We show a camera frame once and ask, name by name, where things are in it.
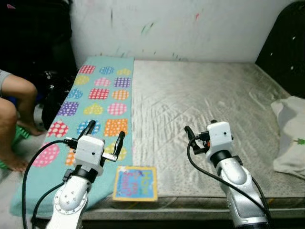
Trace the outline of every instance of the book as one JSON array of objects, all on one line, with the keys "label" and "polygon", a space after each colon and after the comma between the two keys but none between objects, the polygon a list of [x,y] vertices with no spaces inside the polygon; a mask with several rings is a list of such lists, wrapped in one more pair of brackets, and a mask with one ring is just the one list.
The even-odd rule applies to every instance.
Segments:
[{"label": "book", "polygon": [[156,168],[119,166],[112,199],[156,201],[158,199]]}]

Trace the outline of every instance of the black headboard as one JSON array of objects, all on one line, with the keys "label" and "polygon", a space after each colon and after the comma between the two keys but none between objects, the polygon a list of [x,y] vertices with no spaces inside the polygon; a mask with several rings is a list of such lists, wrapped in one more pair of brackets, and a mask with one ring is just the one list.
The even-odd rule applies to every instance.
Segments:
[{"label": "black headboard", "polygon": [[291,95],[305,98],[305,1],[280,13],[256,64]]}]

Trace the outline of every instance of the child's leg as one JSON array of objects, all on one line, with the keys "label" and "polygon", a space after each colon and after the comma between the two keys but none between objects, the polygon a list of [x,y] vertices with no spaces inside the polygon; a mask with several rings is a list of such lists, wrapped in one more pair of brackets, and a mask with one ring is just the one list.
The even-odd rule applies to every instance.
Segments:
[{"label": "child's leg", "polygon": [[33,118],[36,87],[31,82],[11,74],[3,80],[1,92],[4,96],[17,98],[17,109],[20,114],[18,125],[27,129],[32,135],[41,135],[43,132],[36,128]]},{"label": "child's leg", "polygon": [[23,171],[28,163],[16,156],[11,149],[16,122],[17,111],[14,104],[0,98],[0,160],[14,171]]}]

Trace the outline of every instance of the gray mattress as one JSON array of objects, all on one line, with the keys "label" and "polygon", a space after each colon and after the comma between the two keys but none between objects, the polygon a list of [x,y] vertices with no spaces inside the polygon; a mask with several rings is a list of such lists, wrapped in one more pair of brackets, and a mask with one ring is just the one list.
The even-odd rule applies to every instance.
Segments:
[{"label": "gray mattress", "polygon": [[[260,183],[276,218],[305,217],[305,181],[273,171],[279,128],[270,104],[289,94],[252,63],[135,61],[132,83],[133,165],[157,167],[154,203],[101,201],[83,219],[229,219],[217,182],[186,156],[184,127],[227,121],[234,154]],[[204,155],[193,156],[214,173]]]}]

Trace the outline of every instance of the pillow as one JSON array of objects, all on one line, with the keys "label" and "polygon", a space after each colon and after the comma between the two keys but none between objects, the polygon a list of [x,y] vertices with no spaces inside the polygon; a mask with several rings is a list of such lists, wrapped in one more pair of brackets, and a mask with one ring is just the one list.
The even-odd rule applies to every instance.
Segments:
[{"label": "pillow", "polygon": [[305,100],[291,96],[271,104],[281,130],[274,170],[305,179]]}]

